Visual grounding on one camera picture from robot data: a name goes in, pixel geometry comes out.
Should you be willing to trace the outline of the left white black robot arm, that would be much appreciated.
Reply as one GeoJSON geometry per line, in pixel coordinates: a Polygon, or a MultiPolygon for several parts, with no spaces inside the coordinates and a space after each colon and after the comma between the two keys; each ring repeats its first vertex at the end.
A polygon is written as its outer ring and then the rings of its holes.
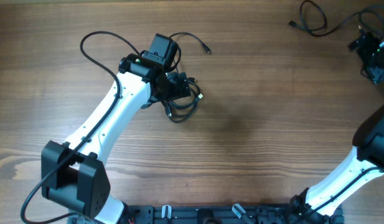
{"type": "Polygon", "coordinates": [[[69,210],[68,223],[121,223],[126,205],[110,195],[108,156],[140,109],[190,96],[186,75],[175,71],[180,55],[174,40],[156,34],[147,51],[121,59],[112,89],[83,125],[43,148],[42,196],[69,210]]]}

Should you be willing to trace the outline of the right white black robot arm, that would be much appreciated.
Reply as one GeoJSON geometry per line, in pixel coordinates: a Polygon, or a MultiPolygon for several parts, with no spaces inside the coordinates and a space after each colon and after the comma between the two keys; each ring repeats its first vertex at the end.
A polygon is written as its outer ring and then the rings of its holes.
{"type": "MultiPolygon", "coordinates": [[[[384,76],[384,40],[361,31],[349,44],[357,52],[361,73],[384,76]]],[[[356,130],[348,156],[325,179],[294,196],[284,216],[288,223],[333,223],[339,205],[371,180],[384,175],[384,104],[356,130]]]]}

